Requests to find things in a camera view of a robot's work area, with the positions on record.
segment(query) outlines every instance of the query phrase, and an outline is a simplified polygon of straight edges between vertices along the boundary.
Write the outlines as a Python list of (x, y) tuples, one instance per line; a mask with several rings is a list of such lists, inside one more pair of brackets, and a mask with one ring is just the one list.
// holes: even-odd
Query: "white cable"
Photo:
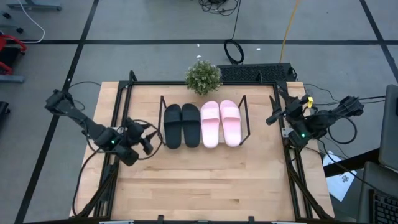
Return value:
[(19, 2), (19, 4), (21, 5), (21, 8), (22, 8), (22, 10), (24, 11), (25, 15), (26, 15), (35, 25), (37, 25), (37, 26), (38, 26), (40, 29), (42, 29), (42, 31), (43, 31), (43, 36), (42, 36), (42, 38), (40, 38), (40, 40), (38, 40), (38, 41), (21, 41), (21, 42), (24, 43), (24, 44), (37, 44), (37, 43), (40, 43), (40, 42), (44, 39), (45, 30), (43, 29), (43, 27), (41, 27), (40, 25), (38, 25), (38, 23), (37, 23), (36, 21), (34, 21), (34, 20), (27, 14), (27, 12), (26, 12), (25, 9), (24, 9), (24, 5), (21, 3), (21, 1), (18, 0), (18, 2)]

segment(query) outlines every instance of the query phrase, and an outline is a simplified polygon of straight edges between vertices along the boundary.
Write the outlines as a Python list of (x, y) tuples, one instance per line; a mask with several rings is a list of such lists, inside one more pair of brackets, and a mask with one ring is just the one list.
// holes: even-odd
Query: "white paper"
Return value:
[[(341, 160), (339, 157), (335, 156), (331, 151), (328, 151), (328, 153), (334, 161), (338, 162)], [(328, 155), (324, 156), (323, 166), (327, 166), (333, 163), (334, 162), (328, 157)], [(355, 177), (349, 172), (345, 172), (344, 174), (339, 174), (333, 177), (326, 178), (326, 182), (328, 183), (329, 193), (332, 196), (334, 196), (337, 200), (342, 202), (344, 196), (347, 194), (349, 187), (353, 183), (354, 178)]]

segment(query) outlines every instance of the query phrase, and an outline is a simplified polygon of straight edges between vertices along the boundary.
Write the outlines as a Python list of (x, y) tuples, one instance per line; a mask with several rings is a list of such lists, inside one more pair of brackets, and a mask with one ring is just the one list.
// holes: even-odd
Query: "black slide sandal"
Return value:
[(164, 111), (164, 135), (166, 146), (169, 149), (176, 149), (181, 145), (181, 107), (170, 105)]
[(198, 147), (200, 143), (200, 112), (190, 103), (182, 106), (182, 129), (188, 147)]

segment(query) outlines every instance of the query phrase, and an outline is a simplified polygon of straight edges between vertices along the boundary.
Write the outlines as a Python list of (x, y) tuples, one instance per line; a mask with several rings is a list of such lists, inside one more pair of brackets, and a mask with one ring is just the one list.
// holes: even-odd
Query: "black cable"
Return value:
[[(301, 154), (301, 151), (303, 150), (303, 148), (300, 148), (299, 150), (298, 150), (298, 154), (300, 155)], [(297, 157), (294, 157), (290, 162), (293, 162), (294, 160), (296, 160), (297, 159)]]
[(344, 119), (346, 119), (347, 121), (349, 121), (349, 122), (353, 125), (353, 127), (354, 127), (354, 136), (353, 136), (353, 138), (351, 138), (351, 140), (346, 141), (346, 142), (337, 141), (337, 140), (331, 135), (330, 126), (328, 127), (328, 133), (329, 133), (330, 138), (331, 138), (334, 142), (336, 142), (336, 143), (338, 143), (338, 144), (349, 144), (349, 143), (353, 142), (353, 141), (356, 139), (356, 135), (357, 135), (357, 133), (358, 133), (358, 130), (357, 130), (356, 125), (355, 125), (355, 123), (354, 123), (353, 120), (351, 120), (351, 119), (350, 119), (349, 117), (347, 117), (347, 116), (341, 116), (341, 117), (344, 118)]
[(336, 164), (336, 166), (340, 167), (341, 169), (345, 170), (346, 172), (349, 172), (351, 175), (353, 175), (355, 178), (357, 178), (358, 180), (360, 180), (362, 183), (367, 184), (368, 186), (374, 188), (375, 190), (378, 190), (378, 191), (380, 191), (380, 192), (386, 194), (387, 196), (389, 196), (389, 197), (391, 197), (391, 198), (396, 198), (396, 197), (394, 197), (394, 196), (392, 196), (392, 195), (390, 195), (390, 194), (387, 194), (387, 193), (385, 193), (384, 191), (378, 189), (377, 187), (373, 186), (373, 185), (370, 184), (369, 182), (366, 182), (366, 181), (363, 180), (362, 178), (360, 178), (360, 177), (358, 177), (357, 175), (355, 175), (354, 173), (352, 173), (349, 169), (347, 169), (347, 168), (345, 168), (344, 166), (342, 166), (342, 165), (340, 165), (339, 163), (337, 163), (337, 162), (329, 155), (329, 153), (326, 151), (325, 143), (324, 143), (323, 141), (321, 141), (321, 140), (318, 140), (318, 141), (320, 141), (320, 142), (322, 143), (323, 148), (324, 148), (324, 150), (325, 150), (325, 152), (326, 152), (326, 155), (328, 155), (329, 159), (331, 159), (331, 160)]
[[(311, 149), (311, 148), (309, 148), (309, 147), (307, 147), (307, 146), (305, 146), (305, 147), (303, 147), (303, 148), (306, 148), (306, 149), (309, 149), (309, 150), (311, 150), (311, 151), (314, 151), (314, 152), (318, 153), (319, 156), (322, 156), (322, 154), (321, 154), (320, 152), (318, 152), (317, 150), (315, 150), (315, 149)], [(339, 157), (340, 159), (348, 159), (347, 157), (343, 157), (343, 156), (338, 156), (338, 155), (335, 155), (335, 156)]]
[[(336, 105), (340, 103), (340, 100), (336, 100), (333, 97), (333, 94), (331, 94), (331, 91), (324, 89), (324, 88), (320, 88), (319, 86), (316, 86), (314, 84), (310, 84), (310, 83), (306, 83), (304, 85), (310, 85), (310, 86), (314, 86), (315, 88), (318, 88), (319, 90), (323, 90), (323, 91), (327, 91), (330, 95), (330, 97), (335, 101), (335, 102), (331, 102), (331, 103), (314, 103), (314, 106), (331, 106), (331, 105)], [(364, 97), (364, 98), (359, 98), (358, 100), (374, 100), (374, 99), (380, 99), (380, 98), (385, 98), (386, 96), (371, 96), (371, 97)], [(362, 104), (368, 104), (368, 103), (379, 103), (379, 102), (383, 102), (385, 100), (380, 100), (380, 101), (370, 101), (370, 102), (363, 102)]]
[[(237, 61), (237, 60), (235, 60), (235, 59), (233, 59), (231, 57), (231, 55), (228, 52), (228, 49), (226, 48), (228, 43), (232, 43), (232, 44), (234, 44), (236, 46), (236, 48), (238, 49), (239, 53), (241, 54), (241, 59), (240, 60)], [(228, 57), (228, 59), (231, 62), (231, 64), (233, 64), (233, 65), (239, 65), (240, 63), (243, 64), (244, 52), (243, 52), (242, 47), (235, 40), (232, 40), (232, 39), (231, 40), (225, 40), (224, 41), (224, 50), (225, 50), (225, 54)]]
[(372, 97), (366, 97), (366, 98), (360, 98), (359, 100), (374, 100), (374, 99), (380, 99), (380, 98), (385, 98), (386, 96), (372, 96)]
[(75, 83), (75, 84), (73, 84), (73, 85), (70, 85), (68, 89), (74, 87), (75, 85), (80, 85), (80, 84), (82, 84), (82, 83), (91, 83), (91, 84), (95, 84), (95, 85), (101, 86), (101, 84), (96, 83), (96, 82), (93, 82), (93, 81), (82, 81), (82, 82), (78, 82), (78, 83)]
[(369, 104), (369, 103), (380, 103), (384, 102), (385, 100), (379, 100), (379, 101), (372, 101), (372, 102), (363, 102), (362, 104)]
[(338, 116), (338, 117), (340, 117), (340, 118), (345, 118), (345, 119), (347, 119), (347, 120), (354, 126), (354, 136), (352, 137), (351, 140), (349, 140), (349, 141), (347, 141), (347, 142), (339, 142), (339, 141), (336, 141), (336, 139), (334, 139), (334, 137), (330, 134), (330, 127), (328, 127), (329, 135), (330, 135), (330, 137), (332, 138), (332, 140), (334, 140), (335, 142), (337, 142), (337, 143), (339, 143), (339, 144), (349, 144), (349, 143), (353, 142), (353, 141), (356, 139), (356, 136), (357, 136), (357, 134), (358, 134), (358, 129), (357, 129), (357, 127), (356, 127), (354, 121), (352, 121), (349, 117), (347, 117), (347, 116), (345, 116), (345, 115), (342, 115), (342, 114), (330, 113), (330, 114), (313, 114), (313, 115), (306, 116), (305, 119), (308, 119), (308, 118), (311, 118), (311, 117), (314, 117), (314, 116)]
[(304, 115), (304, 113), (305, 113), (305, 111), (306, 111), (307, 109), (315, 110), (315, 113), (318, 112), (318, 108), (317, 108), (316, 106), (313, 106), (313, 107), (311, 107), (311, 108), (309, 108), (309, 107), (306, 106), (306, 107), (304, 108), (303, 112), (301, 113), (301, 115)]
[(203, 12), (208, 12), (211, 14), (215, 15), (222, 15), (222, 16), (230, 16), (232, 13), (234, 13), (235, 9), (238, 6), (238, 1), (240, 0), (234, 0), (236, 2), (235, 7), (232, 7), (231, 9), (224, 9), (220, 7), (224, 5), (227, 0), (198, 0), (199, 5), (201, 6), (201, 9)]
[[(239, 65), (239, 64), (241, 63), (241, 64), (243, 65), (243, 60), (244, 60), (243, 49), (242, 49), (242, 47), (241, 47), (235, 40), (233, 40), (234, 37), (235, 37), (236, 24), (238, 24), (239, 11), (240, 11), (240, 9), (241, 9), (241, 3), (242, 3), (242, 0), (237, 0), (237, 1), (239, 1), (239, 4), (238, 4), (238, 2), (236, 2), (236, 4), (238, 5), (238, 11), (237, 11), (237, 13), (236, 13), (236, 18), (235, 18), (234, 32), (233, 32), (233, 34), (232, 34), (232, 37), (231, 37), (229, 40), (225, 40), (225, 41), (224, 41), (224, 50), (225, 50), (225, 54), (226, 54), (226, 56), (228, 57), (228, 59), (229, 59), (229, 61), (231, 62), (231, 64), (233, 64), (233, 65)], [(231, 55), (229, 54), (228, 49), (227, 49), (227, 47), (226, 47), (227, 44), (229, 44), (229, 43), (234, 44), (234, 45), (236, 46), (236, 48), (238, 49), (239, 53), (241, 54), (241, 59), (240, 59), (239, 61), (233, 59), (233, 58), (231, 57)]]
[[(157, 147), (157, 149), (155, 150), (155, 152), (152, 153), (151, 155), (145, 157), (145, 158), (141, 158), (141, 159), (138, 158), (138, 160), (146, 160), (146, 159), (149, 159), (149, 158), (153, 157), (153, 156), (157, 153), (157, 151), (160, 149), (160, 147), (161, 147), (161, 145), (162, 145), (162, 143), (163, 143), (162, 134), (160, 133), (160, 131), (159, 131), (158, 128), (156, 128), (153, 124), (151, 124), (151, 123), (149, 123), (149, 122), (147, 122), (147, 121), (143, 121), (143, 120), (140, 120), (140, 119), (135, 119), (135, 120), (133, 120), (133, 121), (134, 121), (134, 122), (139, 121), (139, 122), (143, 122), (143, 123), (146, 123), (146, 124), (148, 124), (148, 125), (151, 125), (151, 126), (152, 126), (153, 128), (155, 128), (156, 131), (157, 131), (158, 137), (159, 137), (159, 139), (160, 139), (160, 144), (159, 144), (159, 146)], [(93, 148), (93, 146), (90, 144), (89, 139), (88, 139), (88, 128), (87, 128), (87, 123), (86, 123), (86, 121), (83, 121), (83, 123), (85, 124), (85, 136), (86, 136), (87, 145), (88, 145), (88, 147), (93, 151), (93, 153), (92, 153), (92, 155), (89, 156), (89, 157), (87, 158), (87, 160), (83, 163), (83, 165), (82, 165), (82, 167), (81, 167), (81, 169), (80, 169), (80, 172), (79, 172), (78, 182), (77, 182), (77, 185), (76, 185), (75, 193), (73, 194), (73, 202), (72, 202), (72, 212), (73, 212), (74, 216), (77, 215), (77, 214), (76, 214), (76, 210), (75, 210), (75, 201), (76, 201), (77, 192), (78, 192), (79, 186), (80, 186), (81, 175), (82, 175), (83, 170), (84, 170), (84, 168), (86, 167), (88, 161), (89, 161), (91, 158), (93, 158), (94, 155), (97, 154), (97, 153), (112, 153), (111, 151), (107, 151), (107, 152), (106, 152), (106, 151), (100, 151), (101, 148), (98, 148), (98, 149), (94, 149), (94, 148)]]
[(336, 100), (336, 99), (333, 97), (333, 94), (331, 94), (331, 91), (329, 91), (329, 90), (327, 90), (327, 89), (320, 88), (320, 87), (318, 87), (318, 86), (316, 86), (316, 85), (314, 85), (314, 84), (311, 84), (311, 83), (306, 83), (306, 84), (304, 84), (304, 85), (314, 86), (315, 88), (318, 88), (319, 90), (327, 91), (327, 92), (329, 93), (330, 97), (331, 97), (334, 101), (340, 102), (339, 100)]
[(80, 171), (79, 171), (79, 176), (77, 178), (77, 185), (76, 185), (76, 189), (75, 189), (75, 193), (73, 194), (73, 201), (72, 201), (72, 212), (74, 214), (74, 216), (77, 215), (76, 213), (76, 209), (75, 209), (75, 202), (76, 202), (76, 196), (77, 196), (77, 192), (79, 190), (79, 185), (80, 185), (80, 179), (81, 179), (81, 174), (83, 173), (83, 169), (86, 167), (88, 161), (93, 158), (95, 156), (95, 154), (97, 154), (97, 152), (93, 152), (91, 156), (89, 156), (86, 161), (83, 163)]
[(85, 106), (82, 102), (80, 102), (80, 101), (78, 101), (78, 100), (75, 100), (75, 99), (73, 99), (73, 102), (74, 102), (74, 103), (79, 103), (80, 105), (83, 106), (82, 109), (78, 109), (78, 110), (83, 111), (83, 110), (86, 109), (86, 106)]
[(296, 70), (293, 67), (290, 67), (289, 69), (292, 70), (293, 77), (298, 82), (299, 81), (299, 75), (297, 74)]
[(337, 145), (337, 143), (335, 143), (334, 141), (332, 141), (331, 139), (329, 139), (328, 137), (325, 136), (325, 139), (329, 140), (330, 142), (332, 142), (339, 150), (340, 152), (346, 157), (345, 159), (348, 159), (349, 156), (347, 156), (347, 154), (344, 153), (344, 151), (342, 150), (342, 148), (340, 148), (339, 145)]

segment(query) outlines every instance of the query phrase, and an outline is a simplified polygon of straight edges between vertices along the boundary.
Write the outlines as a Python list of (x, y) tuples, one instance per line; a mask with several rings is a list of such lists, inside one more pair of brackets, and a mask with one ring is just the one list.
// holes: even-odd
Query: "black keyboard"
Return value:
[(370, 190), (370, 220), (372, 223), (398, 224), (398, 201), (382, 193)]

